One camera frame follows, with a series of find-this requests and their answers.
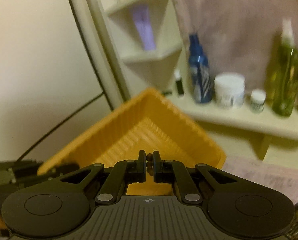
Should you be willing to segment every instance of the orange tray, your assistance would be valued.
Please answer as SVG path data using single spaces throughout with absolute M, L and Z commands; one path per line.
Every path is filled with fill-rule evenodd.
M 75 162 L 80 168 L 93 163 L 112 167 L 116 162 L 137 159 L 158 150 L 161 159 L 181 161 L 186 167 L 206 163 L 222 168 L 223 150 L 187 115 L 153 88 L 117 108 L 66 147 L 44 162 L 38 175 L 62 163 Z M 168 184 L 155 184 L 147 173 L 146 182 L 128 186 L 129 195 L 168 195 Z

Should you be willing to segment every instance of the round pad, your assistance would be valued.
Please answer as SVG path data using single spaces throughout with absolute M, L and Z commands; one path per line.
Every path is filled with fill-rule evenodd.
M 15 233 L 31 238 L 60 236 L 81 225 L 88 216 L 89 201 L 82 192 L 38 189 L 25 188 L 3 203 L 3 220 Z
M 242 196 L 236 200 L 236 209 L 244 215 L 260 217 L 271 211 L 272 204 L 265 197 L 248 195 Z
M 214 224 L 237 238 L 274 238 L 286 232 L 294 215 L 291 200 L 275 190 L 247 194 L 217 192 L 208 203 Z
M 25 203 L 26 210 L 38 216 L 50 215 L 57 212 L 62 206 L 62 200 L 49 194 L 36 195 Z

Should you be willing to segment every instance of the green bottle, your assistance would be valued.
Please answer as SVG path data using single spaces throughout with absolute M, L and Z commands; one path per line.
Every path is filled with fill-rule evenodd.
M 283 20 L 277 64 L 276 89 L 272 109 L 281 116 L 289 117 L 298 89 L 298 49 L 294 44 L 291 20 Z

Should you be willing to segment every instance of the small white bottle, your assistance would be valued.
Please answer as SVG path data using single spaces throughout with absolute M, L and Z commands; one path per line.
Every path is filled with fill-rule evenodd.
M 266 92 L 262 89 L 254 89 L 251 93 L 251 110 L 254 113 L 260 114 L 264 109 L 264 102 L 266 100 Z

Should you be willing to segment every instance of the white plastic jar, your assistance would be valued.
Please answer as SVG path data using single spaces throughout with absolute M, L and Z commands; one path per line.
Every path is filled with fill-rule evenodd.
M 217 105 L 224 109 L 238 108 L 244 102 L 245 78 L 238 73 L 221 73 L 215 77 Z
M 262 89 L 252 90 L 250 101 L 251 101 L 251 110 L 253 112 L 259 114 L 263 111 L 266 96 L 267 96 L 266 92 Z

